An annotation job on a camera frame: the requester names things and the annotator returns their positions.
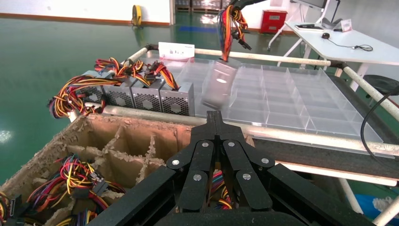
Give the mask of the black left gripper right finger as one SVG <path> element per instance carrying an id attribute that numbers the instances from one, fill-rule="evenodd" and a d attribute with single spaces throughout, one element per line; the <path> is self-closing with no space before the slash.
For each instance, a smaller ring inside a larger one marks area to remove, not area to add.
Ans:
<path id="1" fill-rule="evenodd" d="M 369 226 L 371 222 L 245 141 L 240 127 L 217 115 L 222 171 L 240 226 Z"/>

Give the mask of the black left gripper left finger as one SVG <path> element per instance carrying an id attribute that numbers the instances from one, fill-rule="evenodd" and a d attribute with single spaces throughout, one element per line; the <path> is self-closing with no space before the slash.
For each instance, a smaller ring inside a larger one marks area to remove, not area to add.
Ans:
<path id="1" fill-rule="evenodd" d="M 198 214 L 210 197 L 217 147 L 218 112 L 191 129 L 190 143 L 115 204 L 92 220 L 91 226 L 190 226 L 186 213 Z"/>

